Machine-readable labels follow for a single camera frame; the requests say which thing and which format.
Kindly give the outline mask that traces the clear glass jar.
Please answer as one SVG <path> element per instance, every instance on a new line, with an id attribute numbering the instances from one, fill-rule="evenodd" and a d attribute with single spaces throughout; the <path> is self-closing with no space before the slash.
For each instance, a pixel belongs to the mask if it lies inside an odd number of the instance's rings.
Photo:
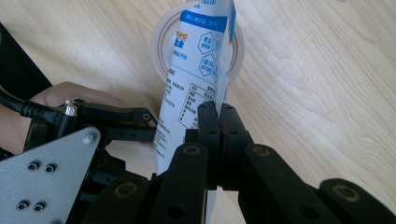
<path id="1" fill-rule="evenodd" d="M 150 42 L 152 64 L 157 75 L 163 82 L 167 80 L 167 72 L 171 63 L 173 45 L 178 29 L 181 12 L 199 4 L 202 0 L 187 0 L 166 12 L 157 23 Z M 245 39 L 237 22 L 234 23 L 233 57 L 230 65 L 229 82 L 238 75 L 245 57 Z"/>

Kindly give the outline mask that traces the white blue printed pouch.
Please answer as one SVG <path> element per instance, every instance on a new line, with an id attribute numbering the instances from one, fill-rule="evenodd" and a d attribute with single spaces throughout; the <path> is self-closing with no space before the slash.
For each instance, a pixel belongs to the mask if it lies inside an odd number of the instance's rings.
<path id="1" fill-rule="evenodd" d="M 202 0 L 181 12 L 154 137 L 159 175 L 185 131 L 198 127 L 198 105 L 227 99 L 235 22 L 233 0 Z"/>

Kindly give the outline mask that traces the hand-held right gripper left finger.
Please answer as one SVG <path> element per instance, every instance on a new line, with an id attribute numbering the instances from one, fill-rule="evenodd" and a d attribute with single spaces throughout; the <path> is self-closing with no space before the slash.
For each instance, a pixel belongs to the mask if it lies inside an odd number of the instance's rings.
<path id="1" fill-rule="evenodd" d="M 197 117 L 198 127 L 186 131 L 185 142 L 199 143 L 207 148 L 207 183 L 210 190 L 215 190 L 218 187 L 220 148 L 219 116 L 215 103 L 200 104 Z"/>

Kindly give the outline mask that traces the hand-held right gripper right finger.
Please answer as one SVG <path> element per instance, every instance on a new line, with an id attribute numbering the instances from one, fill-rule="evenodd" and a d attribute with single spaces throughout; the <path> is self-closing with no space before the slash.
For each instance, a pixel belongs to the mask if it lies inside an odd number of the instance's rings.
<path id="1" fill-rule="evenodd" d="M 238 190 L 245 147 L 252 142 L 237 110 L 223 104 L 220 111 L 222 165 L 220 185 L 225 190 Z"/>

